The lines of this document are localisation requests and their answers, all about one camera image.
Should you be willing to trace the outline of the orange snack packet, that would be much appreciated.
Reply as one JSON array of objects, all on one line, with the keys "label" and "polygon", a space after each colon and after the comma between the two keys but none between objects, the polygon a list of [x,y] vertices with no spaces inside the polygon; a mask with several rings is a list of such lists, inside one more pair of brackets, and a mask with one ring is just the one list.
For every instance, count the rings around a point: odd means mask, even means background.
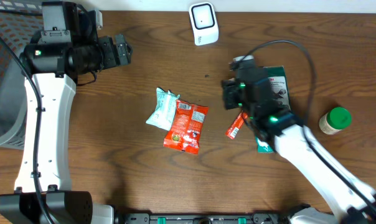
[{"label": "orange snack packet", "polygon": [[163,146],[198,154],[202,127],[208,110],[206,106],[177,100],[174,121],[164,138]]}]

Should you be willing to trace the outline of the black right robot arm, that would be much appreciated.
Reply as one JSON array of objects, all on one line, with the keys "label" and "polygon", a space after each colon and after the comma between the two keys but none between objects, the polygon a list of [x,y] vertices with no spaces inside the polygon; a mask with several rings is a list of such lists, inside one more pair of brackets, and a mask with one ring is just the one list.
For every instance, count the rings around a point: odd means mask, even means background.
[{"label": "black right robot arm", "polygon": [[256,136],[299,170],[331,209],[306,207],[288,223],[376,223],[376,190],[350,173],[313,136],[303,121],[280,105],[267,78],[222,81],[226,109],[241,108]]}]

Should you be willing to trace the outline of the mint green wipes pack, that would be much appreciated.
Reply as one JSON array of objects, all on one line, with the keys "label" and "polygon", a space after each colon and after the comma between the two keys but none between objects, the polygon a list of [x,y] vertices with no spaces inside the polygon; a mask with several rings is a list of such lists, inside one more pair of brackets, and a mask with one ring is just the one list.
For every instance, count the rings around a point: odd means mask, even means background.
[{"label": "mint green wipes pack", "polygon": [[147,119],[146,124],[169,131],[176,113],[176,101],[180,95],[175,95],[162,88],[156,88],[157,104],[152,115]]}]

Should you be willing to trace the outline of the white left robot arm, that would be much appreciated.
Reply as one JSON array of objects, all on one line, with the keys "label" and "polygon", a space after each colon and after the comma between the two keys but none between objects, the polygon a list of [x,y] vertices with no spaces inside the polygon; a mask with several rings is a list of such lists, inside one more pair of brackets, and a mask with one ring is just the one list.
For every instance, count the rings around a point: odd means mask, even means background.
[{"label": "white left robot arm", "polygon": [[107,204],[72,190],[68,164],[70,111],[79,75],[128,65],[132,46],[115,37],[44,31],[20,56],[27,72],[24,153],[12,194],[0,195],[0,214],[11,223],[122,223]]}]

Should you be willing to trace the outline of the green product pouch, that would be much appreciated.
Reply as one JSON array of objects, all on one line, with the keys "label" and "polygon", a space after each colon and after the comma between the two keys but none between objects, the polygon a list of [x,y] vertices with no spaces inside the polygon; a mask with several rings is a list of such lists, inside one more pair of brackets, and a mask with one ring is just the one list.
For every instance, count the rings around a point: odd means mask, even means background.
[{"label": "green product pouch", "polygon": [[[278,104],[290,110],[289,90],[284,66],[264,67],[264,69],[267,71],[268,79],[271,83],[271,89]],[[258,138],[256,138],[256,142],[258,144],[258,153],[273,153],[273,149],[268,143],[261,141]]]}]

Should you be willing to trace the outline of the red sachet stick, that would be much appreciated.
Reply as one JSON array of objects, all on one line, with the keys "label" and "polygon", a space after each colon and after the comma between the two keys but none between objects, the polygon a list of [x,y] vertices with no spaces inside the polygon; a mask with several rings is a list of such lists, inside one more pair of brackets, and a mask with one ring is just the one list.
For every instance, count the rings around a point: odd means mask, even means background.
[{"label": "red sachet stick", "polygon": [[247,114],[245,112],[241,112],[232,125],[227,129],[225,135],[230,139],[235,139],[237,133],[243,126],[245,120],[247,119]]}]

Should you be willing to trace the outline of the green lid spice jar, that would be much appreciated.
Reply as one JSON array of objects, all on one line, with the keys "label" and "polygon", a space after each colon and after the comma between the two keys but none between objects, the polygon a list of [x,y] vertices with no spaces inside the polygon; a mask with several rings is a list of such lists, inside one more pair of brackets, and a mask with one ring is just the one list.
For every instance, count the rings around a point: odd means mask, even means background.
[{"label": "green lid spice jar", "polygon": [[350,112],[343,107],[335,107],[320,118],[319,128],[323,133],[333,135],[349,127],[351,123]]}]

